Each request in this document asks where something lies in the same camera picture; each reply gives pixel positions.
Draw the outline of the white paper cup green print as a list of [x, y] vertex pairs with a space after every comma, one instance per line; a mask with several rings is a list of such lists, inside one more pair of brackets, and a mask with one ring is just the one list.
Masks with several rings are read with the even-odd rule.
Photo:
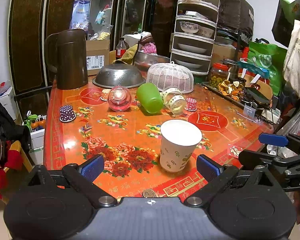
[[185, 168], [202, 133], [194, 124], [184, 120], [168, 120], [161, 125], [160, 165], [168, 172]]

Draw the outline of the black bag on chair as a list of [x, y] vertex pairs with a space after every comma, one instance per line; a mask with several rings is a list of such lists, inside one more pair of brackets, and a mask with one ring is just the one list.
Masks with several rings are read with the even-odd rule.
[[21, 151], [29, 152], [30, 130], [16, 124], [0, 103], [0, 167], [21, 170]]

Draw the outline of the green plastic cup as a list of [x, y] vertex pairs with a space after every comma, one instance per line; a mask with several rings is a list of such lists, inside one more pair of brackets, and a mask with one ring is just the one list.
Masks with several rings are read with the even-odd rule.
[[152, 83], [142, 84], [136, 91], [136, 98], [149, 114], [156, 114], [164, 106], [158, 88]]

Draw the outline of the white box red lid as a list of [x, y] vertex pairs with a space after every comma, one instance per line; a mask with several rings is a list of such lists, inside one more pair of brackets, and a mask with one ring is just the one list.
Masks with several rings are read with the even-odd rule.
[[0, 83], [0, 103], [13, 120], [18, 117], [18, 107], [14, 99], [14, 92], [10, 80]]

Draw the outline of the tray of dried peels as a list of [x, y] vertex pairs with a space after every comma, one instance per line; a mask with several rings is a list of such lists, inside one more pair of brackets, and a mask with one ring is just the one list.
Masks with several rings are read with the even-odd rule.
[[256, 110], [270, 109], [271, 107], [272, 89], [264, 82], [248, 82], [244, 86], [238, 80], [233, 82], [224, 80], [220, 83], [216, 83], [216, 81], [202, 82], [202, 86], [205, 86], [208, 90], [232, 102], [241, 109], [245, 106]]

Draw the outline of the white canvas tote bag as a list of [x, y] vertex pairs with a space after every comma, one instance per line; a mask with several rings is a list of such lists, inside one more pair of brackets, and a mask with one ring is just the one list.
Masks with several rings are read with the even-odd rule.
[[300, 20], [294, 21], [283, 66], [283, 78], [300, 98]]

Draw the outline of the purple polka dot cupcake liner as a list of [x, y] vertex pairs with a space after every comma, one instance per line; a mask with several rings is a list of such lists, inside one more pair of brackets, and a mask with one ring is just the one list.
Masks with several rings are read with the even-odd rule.
[[59, 120], [63, 123], [75, 120], [76, 114], [71, 105], [64, 105], [59, 110]]

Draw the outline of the stainless steel colander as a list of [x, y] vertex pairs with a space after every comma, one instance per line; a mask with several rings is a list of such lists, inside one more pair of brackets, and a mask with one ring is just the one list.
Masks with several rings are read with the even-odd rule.
[[145, 81], [136, 66], [115, 63], [102, 67], [92, 83], [102, 88], [114, 88], [116, 86], [135, 88], [144, 84]]

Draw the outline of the brown plastic pitcher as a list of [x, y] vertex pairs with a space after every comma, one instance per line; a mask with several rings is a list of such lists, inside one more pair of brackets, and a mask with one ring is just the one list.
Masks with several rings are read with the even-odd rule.
[[45, 63], [56, 74], [57, 88], [83, 87], [88, 83], [85, 31], [71, 29], [45, 39]]

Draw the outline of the white mesh food cover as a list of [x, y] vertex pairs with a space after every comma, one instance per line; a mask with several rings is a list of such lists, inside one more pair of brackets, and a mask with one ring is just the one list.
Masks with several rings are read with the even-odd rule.
[[160, 92], [177, 88], [183, 94], [194, 90], [194, 77], [184, 66], [172, 63], [156, 63], [149, 67], [146, 83], [154, 84]]

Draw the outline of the steel basin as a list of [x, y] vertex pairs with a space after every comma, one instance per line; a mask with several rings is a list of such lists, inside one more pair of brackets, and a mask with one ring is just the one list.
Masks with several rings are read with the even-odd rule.
[[133, 65], [141, 71], [147, 71], [149, 67], [157, 63], [170, 63], [170, 59], [165, 56], [146, 54], [140, 51], [136, 52], [133, 59]]

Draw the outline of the red lid pickle jar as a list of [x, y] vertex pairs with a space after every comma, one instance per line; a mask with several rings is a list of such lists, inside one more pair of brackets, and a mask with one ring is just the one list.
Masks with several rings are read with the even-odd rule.
[[209, 86], [217, 89], [218, 85], [227, 79], [228, 66], [222, 63], [214, 63], [209, 71]]

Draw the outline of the white tiered dish rack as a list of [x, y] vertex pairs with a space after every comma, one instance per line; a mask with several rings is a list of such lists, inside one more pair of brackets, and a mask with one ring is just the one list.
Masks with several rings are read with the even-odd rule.
[[194, 75], [209, 73], [220, 0], [178, 0], [171, 61]]

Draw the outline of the olive green cloth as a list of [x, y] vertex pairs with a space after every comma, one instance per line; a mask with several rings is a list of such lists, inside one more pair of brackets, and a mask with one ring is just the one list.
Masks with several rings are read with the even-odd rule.
[[138, 44], [135, 44], [134, 46], [127, 49], [120, 59], [114, 60], [113, 64], [115, 63], [133, 64], [133, 60], [137, 51], [138, 51]]

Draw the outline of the red polka dot cupcake liner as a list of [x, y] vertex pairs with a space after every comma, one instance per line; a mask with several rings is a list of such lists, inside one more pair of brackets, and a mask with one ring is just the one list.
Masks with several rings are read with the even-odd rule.
[[197, 100], [194, 98], [186, 98], [185, 109], [190, 112], [195, 112], [197, 110]]

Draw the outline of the clear jar yellow label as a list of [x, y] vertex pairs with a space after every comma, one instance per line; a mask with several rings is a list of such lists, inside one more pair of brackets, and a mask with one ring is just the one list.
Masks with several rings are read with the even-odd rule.
[[186, 106], [186, 100], [177, 88], [171, 87], [161, 92], [164, 105], [173, 115], [181, 115]]

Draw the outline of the cardboard box with label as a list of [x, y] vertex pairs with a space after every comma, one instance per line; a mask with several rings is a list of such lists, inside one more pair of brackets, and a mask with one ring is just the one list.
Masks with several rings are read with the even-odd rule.
[[96, 75], [99, 70], [109, 64], [109, 40], [86, 41], [88, 76]]

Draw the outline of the blue white snack bag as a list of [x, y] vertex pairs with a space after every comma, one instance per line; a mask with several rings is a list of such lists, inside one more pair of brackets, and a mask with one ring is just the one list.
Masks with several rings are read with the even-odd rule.
[[88, 31], [91, 0], [74, 0], [69, 29]]

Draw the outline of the coin on table edge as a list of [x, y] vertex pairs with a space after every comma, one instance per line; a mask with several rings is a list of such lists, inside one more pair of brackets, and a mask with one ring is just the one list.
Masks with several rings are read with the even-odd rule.
[[157, 194], [153, 189], [144, 189], [142, 192], [142, 196], [144, 198], [155, 198]]

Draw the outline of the green shopping bag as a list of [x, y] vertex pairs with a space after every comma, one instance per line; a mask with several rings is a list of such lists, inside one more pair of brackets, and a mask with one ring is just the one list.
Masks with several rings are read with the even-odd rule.
[[249, 42], [248, 59], [259, 68], [268, 70], [269, 85], [275, 96], [279, 95], [284, 83], [282, 71], [286, 53], [285, 48], [270, 44], [264, 38]]

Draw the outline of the black covered appliance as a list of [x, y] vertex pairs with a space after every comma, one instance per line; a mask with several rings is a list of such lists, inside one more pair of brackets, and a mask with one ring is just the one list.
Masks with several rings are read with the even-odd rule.
[[241, 40], [248, 44], [253, 38], [254, 9], [246, 0], [220, 0], [217, 25], [241, 33]]

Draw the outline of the red label soda bottle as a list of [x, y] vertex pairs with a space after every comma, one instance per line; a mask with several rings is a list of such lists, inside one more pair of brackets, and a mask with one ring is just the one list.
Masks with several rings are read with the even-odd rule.
[[123, 54], [126, 52], [127, 47], [125, 44], [125, 39], [123, 37], [121, 37], [119, 39], [119, 43], [116, 46], [116, 59], [120, 59]]

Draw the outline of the blue floral bowl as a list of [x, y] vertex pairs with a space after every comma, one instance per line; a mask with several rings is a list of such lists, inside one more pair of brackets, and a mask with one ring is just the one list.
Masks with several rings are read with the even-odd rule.
[[196, 34], [199, 31], [199, 25], [191, 22], [180, 22], [180, 28], [188, 34]]

